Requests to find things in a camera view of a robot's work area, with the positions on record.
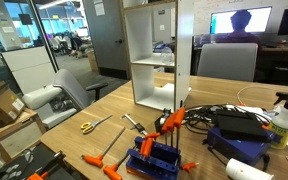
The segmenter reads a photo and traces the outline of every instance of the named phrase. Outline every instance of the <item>white shelf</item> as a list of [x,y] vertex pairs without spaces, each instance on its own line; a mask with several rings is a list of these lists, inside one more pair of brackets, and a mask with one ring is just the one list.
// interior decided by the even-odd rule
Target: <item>white shelf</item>
[[136,65],[174,67],[174,54],[172,54],[172,59],[172,63],[165,63],[163,62],[161,53],[153,53],[149,58],[133,60],[131,63]]
[[154,87],[154,91],[149,96],[144,97],[137,101],[137,104],[141,104],[155,109],[163,110],[174,109],[174,85],[165,86],[163,88]]

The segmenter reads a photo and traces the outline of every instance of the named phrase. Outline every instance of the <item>white cabinet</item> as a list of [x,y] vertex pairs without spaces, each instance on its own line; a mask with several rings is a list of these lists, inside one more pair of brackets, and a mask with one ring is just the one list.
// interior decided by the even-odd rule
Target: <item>white cabinet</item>
[[[193,0],[121,0],[134,101],[156,109],[177,110],[189,92],[190,61],[194,22]],[[153,53],[152,15],[154,11],[175,8],[174,63],[163,63],[161,54]],[[154,67],[174,69],[174,82],[154,85]]]

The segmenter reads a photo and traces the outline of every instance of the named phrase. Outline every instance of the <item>blue box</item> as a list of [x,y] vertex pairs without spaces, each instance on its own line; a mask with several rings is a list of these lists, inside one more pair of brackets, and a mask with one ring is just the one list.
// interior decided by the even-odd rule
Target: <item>blue box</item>
[[[271,139],[275,134],[266,130]],[[234,158],[250,166],[255,166],[270,147],[270,143],[225,139],[219,128],[208,130],[207,143],[228,159]]]

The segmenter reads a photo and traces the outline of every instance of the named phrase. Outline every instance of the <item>workbench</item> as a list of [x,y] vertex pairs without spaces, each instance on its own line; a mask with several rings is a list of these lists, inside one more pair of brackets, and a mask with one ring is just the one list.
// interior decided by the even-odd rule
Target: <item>workbench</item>
[[[155,73],[156,86],[172,83],[172,74]],[[161,116],[162,111],[137,105],[133,100],[132,82],[119,87],[112,93],[95,102],[88,108],[77,113],[65,122],[46,132],[41,137],[41,142],[54,152],[63,151],[67,156],[66,161],[89,179],[109,179],[102,169],[87,164],[81,155],[97,157],[114,139],[123,127],[127,129],[104,156],[104,166],[112,166],[134,145],[136,136],[141,136],[127,119],[120,119],[124,114],[130,114],[136,122],[141,123],[146,130],[155,132],[154,121]],[[237,93],[247,106],[273,109],[277,91],[288,92],[287,86],[277,86],[205,77],[190,77],[191,91],[185,101],[186,108],[199,105],[237,104]],[[90,134],[83,135],[80,126],[87,121],[96,121],[112,114],[113,116],[101,123]],[[189,174],[180,171],[178,179],[229,179],[225,173],[225,166],[219,162],[208,150],[207,145],[202,145],[206,135],[194,134],[181,128],[180,150],[182,163],[198,162],[196,168]],[[159,137],[158,142],[164,143],[164,137]],[[276,179],[288,179],[288,147],[284,150],[269,149],[271,161],[267,173],[274,174]],[[225,162],[228,160],[217,153]],[[119,167],[118,173],[124,179],[141,179],[126,172],[127,159]],[[263,167],[263,162],[256,165]]]

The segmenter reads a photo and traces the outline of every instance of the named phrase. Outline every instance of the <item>whiteboard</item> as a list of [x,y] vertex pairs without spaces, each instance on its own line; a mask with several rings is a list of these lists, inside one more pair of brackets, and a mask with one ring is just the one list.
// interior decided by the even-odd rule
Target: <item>whiteboard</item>
[[272,6],[266,33],[277,33],[288,0],[195,0],[194,34],[209,34],[214,12]]

